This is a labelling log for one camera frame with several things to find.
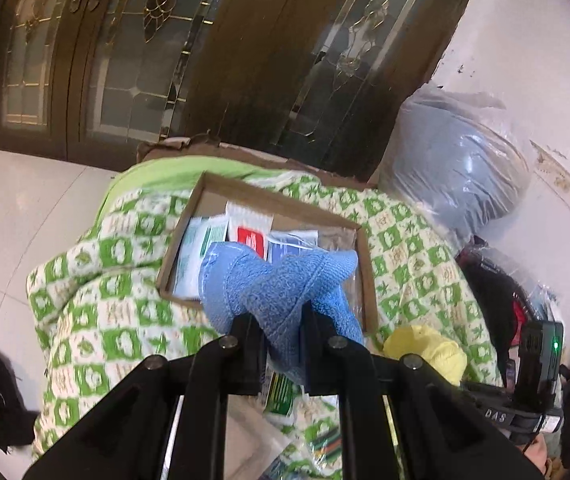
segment red and white packet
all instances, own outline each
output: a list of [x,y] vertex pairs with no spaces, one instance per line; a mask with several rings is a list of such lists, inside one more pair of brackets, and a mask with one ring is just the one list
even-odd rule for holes
[[225,214],[229,218],[227,225],[229,240],[251,247],[262,259],[266,260],[267,235],[271,231],[273,216],[233,202],[227,202]]

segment green packet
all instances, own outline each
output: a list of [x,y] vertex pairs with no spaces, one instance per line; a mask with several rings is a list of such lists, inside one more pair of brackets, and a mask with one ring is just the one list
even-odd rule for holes
[[276,373],[268,364],[261,393],[256,397],[259,410],[267,420],[280,426],[291,426],[295,421],[294,405],[300,387],[284,374]]

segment blue towel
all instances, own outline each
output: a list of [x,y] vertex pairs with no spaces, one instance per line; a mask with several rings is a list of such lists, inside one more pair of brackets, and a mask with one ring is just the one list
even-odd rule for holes
[[220,333],[229,332],[235,316],[253,314],[277,370],[302,383],[299,327],[307,301],[332,318],[337,333],[363,343],[341,287],[357,264],[354,251],[312,250],[272,265],[243,244],[216,242],[201,264],[199,293],[209,322]]

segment brown cardboard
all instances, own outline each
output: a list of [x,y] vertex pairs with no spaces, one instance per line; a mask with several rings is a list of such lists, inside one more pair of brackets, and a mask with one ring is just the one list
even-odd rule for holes
[[335,226],[354,230],[356,232],[356,247],[354,249],[359,257],[363,295],[361,327],[363,332],[367,334],[376,331],[379,315],[374,276],[369,257],[367,234],[360,224],[282,194],[250,186],[240,180],[225,178],[214,173],[203,173],[201,175],[176,225],[156,279],[156,288],[158,288],[162,298],[190,308],[202,308],[200,301],[182,300],[172,295],[171,288],[174,283],[176,255],[190,218],[223,214],[228,200],[273,215],[272,229],[276,231],[310,228],[310,226],[319,228]]

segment green and white checkered blanket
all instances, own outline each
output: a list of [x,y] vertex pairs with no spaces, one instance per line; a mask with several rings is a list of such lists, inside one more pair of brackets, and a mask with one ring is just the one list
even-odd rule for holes
[[[499,382],[496,354],[465,279],[443,240],[410,207],[377,190],[324,187],[298,171],[246,182],[364,226],[379,306],[379,330],[369,338],[371,347],[382,349],[397,326],[426,324],[465,351],[467,379]],[[126,192],[76,245],[29,274],[27,294],[47,363],[36,456],[145,356],[176,359],[218,336],[202,312],[162,300],[155,286],[190,193]],[[292,438],[283,460],[312,476],[339,478],[340,453],[324,455],[314,444],[338,426],[335,407],[300,396],[295,415],[295,423],[282,428]]]

